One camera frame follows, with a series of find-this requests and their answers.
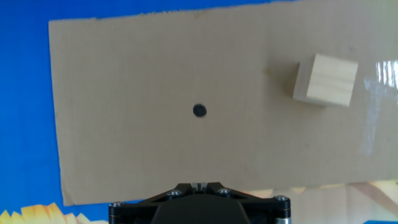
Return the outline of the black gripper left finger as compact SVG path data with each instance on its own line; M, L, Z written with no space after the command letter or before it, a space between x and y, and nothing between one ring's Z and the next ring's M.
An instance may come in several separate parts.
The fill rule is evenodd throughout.
M109 224L134 223L141 216L153 217L158 207L164 202L199 193L199 183L178 184L174 189L145 199L138 203L117 201L109 204Z

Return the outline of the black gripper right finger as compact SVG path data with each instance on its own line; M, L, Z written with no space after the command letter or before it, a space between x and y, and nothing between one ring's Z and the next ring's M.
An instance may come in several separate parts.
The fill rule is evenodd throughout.
M199 193L234 199L242 205L251 223L291 224L291 201L284 195L260 198L220 182L199 183Z

